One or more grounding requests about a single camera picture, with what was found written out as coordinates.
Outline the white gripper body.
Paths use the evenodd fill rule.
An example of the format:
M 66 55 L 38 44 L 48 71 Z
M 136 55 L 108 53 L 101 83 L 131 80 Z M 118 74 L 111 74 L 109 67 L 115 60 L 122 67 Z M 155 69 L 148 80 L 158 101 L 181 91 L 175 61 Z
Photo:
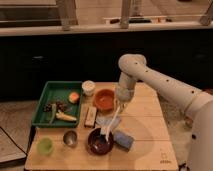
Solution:
M 121 74 L 115 87 L 115 96 L 121 103 L 128 103 L 134 97 L 136 80 L 126 74 Z

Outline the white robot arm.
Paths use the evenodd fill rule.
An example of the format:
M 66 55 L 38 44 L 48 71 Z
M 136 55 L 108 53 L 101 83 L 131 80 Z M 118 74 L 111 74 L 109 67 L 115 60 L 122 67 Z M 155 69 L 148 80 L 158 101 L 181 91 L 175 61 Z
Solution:
M 187 171 L 213 171 L 213 95 L 155 71 L 141 54 L 125 54 L 118 60 L 121 70 L 115 95 L 120 103 L 132 100 L 135 85 L 143 81 L 193 121 Z

